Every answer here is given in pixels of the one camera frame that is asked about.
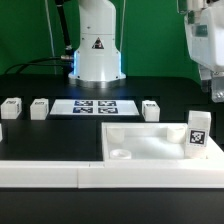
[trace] green backdrop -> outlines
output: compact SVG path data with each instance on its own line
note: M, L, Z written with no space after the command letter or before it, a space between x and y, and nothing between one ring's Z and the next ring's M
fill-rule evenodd
M123 0L112 0L117 9L117 40ZM54 0L49 0L56 55L64 54L63 37ZM197 65L188 55L183 16L176 0L127 0L122 70L128 76L174 76L199 81ZM74 48L79 46L77 0L65 5ZM16 63L50 57L50 37L44 0L0 1L0 74ZM26 72L46 73L46 68Z

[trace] small white cube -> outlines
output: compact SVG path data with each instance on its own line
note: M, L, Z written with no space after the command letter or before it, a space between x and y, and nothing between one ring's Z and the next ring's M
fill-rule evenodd
M142 101L142 115L145 121L159 122L160 108L155 101Z
M201 111L189 112L185 157L199 159L207 157L207 141L210 126L211 113Z
M2 125L0 124L0 142L2 141Z
M49 112L48 99L35 99L30 106L31 120L45 120Z
M7 98L1 105L2 119L16 119L22 111L22 100L20 98Z

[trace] black cable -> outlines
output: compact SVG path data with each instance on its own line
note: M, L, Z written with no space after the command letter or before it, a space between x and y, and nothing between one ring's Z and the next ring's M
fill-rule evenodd
M65 54L71 56L71 55L73 55L74 50L71 45L67 21L66 21L64 7L63 7L63 4L67 1L69 1L69 0L55 0L55 4L57 6L58 15L60 18L60 23L61 23L61 29L62 29L64 43L65 43Z
M50 67L50 66L52 66L52 67L54 67L54 66L58 66L58 67L60 66L60 67L63 67L63 66L65 66L66 64L37 64L37 63L23 63L23 64L16 64L16 65L13 65L13 66L9 67L8 69L6 69L5 72L4 72L3 74L4 74L4 75L8 74L8 72L9 72L11 69L15 68L15 67L18 67L18 66L26 66L25 68L27 68L27 67L30 66L30 65L33 65L33 66L48 66L48 67Z
M61 58L60 57L49 57L49 58L35 59L35 60L32 60L32 61L29 61L28 63L24 63L23 66L16 71L16 73L19 74L21 71L26 69L29 66L30 63L39 63L39 62L54 61L54 60L61 60Z

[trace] warning label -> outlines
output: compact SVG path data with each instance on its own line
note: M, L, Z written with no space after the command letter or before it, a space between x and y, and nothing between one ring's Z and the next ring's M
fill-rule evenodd
M97 38L97 40L96 40L96 42L94 43L94 45L93 45L92 48L93 48L93 49L104 49L103 44L102 44L102 42L101 42L101 40L100 40L99 37Z

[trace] black table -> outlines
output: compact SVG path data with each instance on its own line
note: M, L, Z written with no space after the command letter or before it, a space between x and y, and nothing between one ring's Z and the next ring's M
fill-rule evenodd
M210 136L224 149L224 104L214 104L185 78L128 77L124 86L96 90L69 86L62 76L0 76L0 103L9 97L22 98L23 112L15 121L1 121L1 160L102 161L102 122L144 122L141 115L48 115L46 121L31 121L29 107L42 97L50 107L55 99L134 100L139 112L142 100L155 100L164 123L187 122L189 110L210 111ZM7 224L217 224L224 222L223 208L223 189L0 189L0 222Z

